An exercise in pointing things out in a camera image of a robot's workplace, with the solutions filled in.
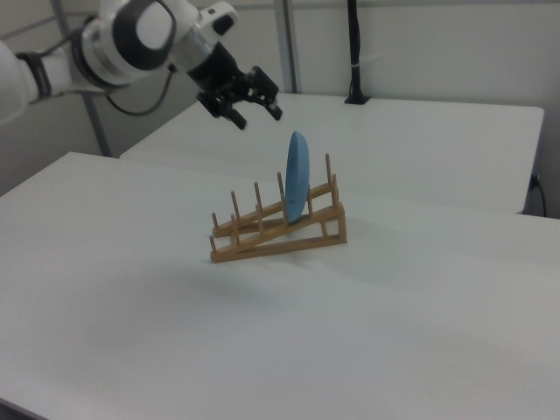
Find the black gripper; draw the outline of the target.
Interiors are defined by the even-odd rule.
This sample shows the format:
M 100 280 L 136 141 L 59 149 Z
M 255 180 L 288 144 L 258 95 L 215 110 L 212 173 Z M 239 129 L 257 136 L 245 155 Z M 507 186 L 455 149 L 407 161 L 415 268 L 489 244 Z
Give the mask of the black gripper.
M 206 59 L 187 75 L 199 88 L 197 100 L 211 116 L 225 118 L 240 130 L 246 128 L 247 121 L 232 103 L 260 105 L 275 121 L 283 115 L 277 105 L 277 84 L 259 66 L 243 72 L 222 43 L 218 43 Z

